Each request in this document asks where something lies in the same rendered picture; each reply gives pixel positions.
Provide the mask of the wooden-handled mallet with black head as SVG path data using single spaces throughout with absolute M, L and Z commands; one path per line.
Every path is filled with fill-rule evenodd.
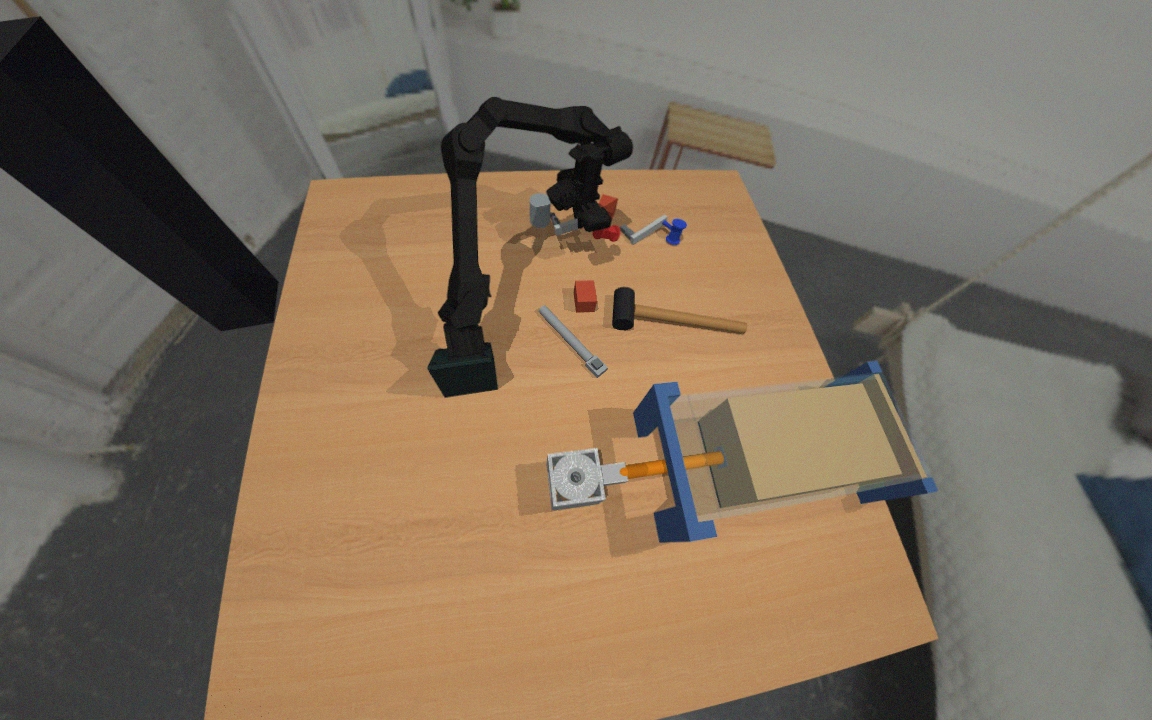
M 664 306 L 643 306 L 635 304 L 635 291 L 630 287 L 620 287 L 614 290 L 613 319 L 614 329 L 628 331 L 634 328 L 634 316 L 662 320 L 662 323 L 681 323 L 687 325 L 700 325 L 719 331 L 732 331 L 745 333 L 746 323 L 732 323 L 732 320 L 718 319 L 717 316 L 681 313 L 681 311 L 664 309 Z

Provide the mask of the orange-red cube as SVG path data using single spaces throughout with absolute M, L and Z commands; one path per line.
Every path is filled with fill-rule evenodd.
M 594 281 L 575 281 L 573 300 L 575 300 L 576 313 L 594 313 Z
M 599 202 L 600 209 L 607 210 L 612 220 L 614 217 L 614 209 L 616 209 L 616 204 L 617 204 L 616 197 L 611 197 L 604 194 L 602 194 L 602 199 L 600 199 Z

